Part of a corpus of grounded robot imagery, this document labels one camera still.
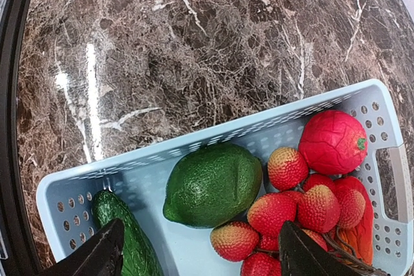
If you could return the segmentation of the light blue plastic basket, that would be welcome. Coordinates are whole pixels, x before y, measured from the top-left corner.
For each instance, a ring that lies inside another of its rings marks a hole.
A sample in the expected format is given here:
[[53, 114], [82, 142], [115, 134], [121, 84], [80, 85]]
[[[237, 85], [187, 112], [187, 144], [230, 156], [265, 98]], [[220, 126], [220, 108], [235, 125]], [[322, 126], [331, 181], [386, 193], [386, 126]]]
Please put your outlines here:
[[296, 204], [284, 191], [309, 175], [353, 183], [373, 219], [354, 227], [372, 265], [404, 275], [413, 262], [406, 152], [387, 87], [367, 80], [43, 178], [36, 203], [57, 264], [81, 261], [117, 219], [124, 275], [239, 275], [279, 255], [255, 250], [288, 223], [327, 233], [358, 207], [327, 187]]

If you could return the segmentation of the green toy lime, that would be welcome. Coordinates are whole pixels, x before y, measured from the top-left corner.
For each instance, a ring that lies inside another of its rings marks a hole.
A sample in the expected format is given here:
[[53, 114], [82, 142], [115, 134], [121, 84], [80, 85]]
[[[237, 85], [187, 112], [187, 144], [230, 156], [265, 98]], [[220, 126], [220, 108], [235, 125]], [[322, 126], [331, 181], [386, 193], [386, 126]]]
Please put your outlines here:
[[259, 158], [232, 143], [207, 145], [174, 166], [166, 184], [164, 217], [193, 228], [214, 228], [246, 211], [263, 171]]

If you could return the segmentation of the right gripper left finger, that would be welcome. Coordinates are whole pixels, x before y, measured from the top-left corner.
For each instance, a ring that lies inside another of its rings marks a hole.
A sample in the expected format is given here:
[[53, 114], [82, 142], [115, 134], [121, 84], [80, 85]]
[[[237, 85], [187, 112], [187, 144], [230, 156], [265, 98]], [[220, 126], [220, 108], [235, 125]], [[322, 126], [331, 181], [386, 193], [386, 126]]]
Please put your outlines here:
[[43, 270], [42, 276], [95, 276], [122, 273], [124, 224], [111, 220], [79, 249], [52, 267]]

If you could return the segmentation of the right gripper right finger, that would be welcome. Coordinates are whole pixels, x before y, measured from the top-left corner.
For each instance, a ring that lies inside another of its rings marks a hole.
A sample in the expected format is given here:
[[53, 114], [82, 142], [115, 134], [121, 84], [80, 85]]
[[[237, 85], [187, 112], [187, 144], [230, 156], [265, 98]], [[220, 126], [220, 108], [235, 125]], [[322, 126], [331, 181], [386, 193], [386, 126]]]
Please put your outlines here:
[[350, 254], [335, 244], [334, 252], [325, 251], [292, 221], [283, 223], [279, 234], [279, 258], [282, 275], [368, 275]]

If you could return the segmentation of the green toy cucumber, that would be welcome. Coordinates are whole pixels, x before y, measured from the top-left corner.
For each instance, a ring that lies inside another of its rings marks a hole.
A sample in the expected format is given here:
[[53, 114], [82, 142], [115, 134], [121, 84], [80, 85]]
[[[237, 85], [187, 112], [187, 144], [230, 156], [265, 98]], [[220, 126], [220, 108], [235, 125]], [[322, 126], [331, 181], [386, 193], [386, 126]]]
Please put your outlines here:
[[127, 204], [114, 192], [101, 190], [92, 200], [93, 220], [97, 228], [119, 218], [124, 224], [122, 275], [163, 275], [152, 243], [142, 231]]

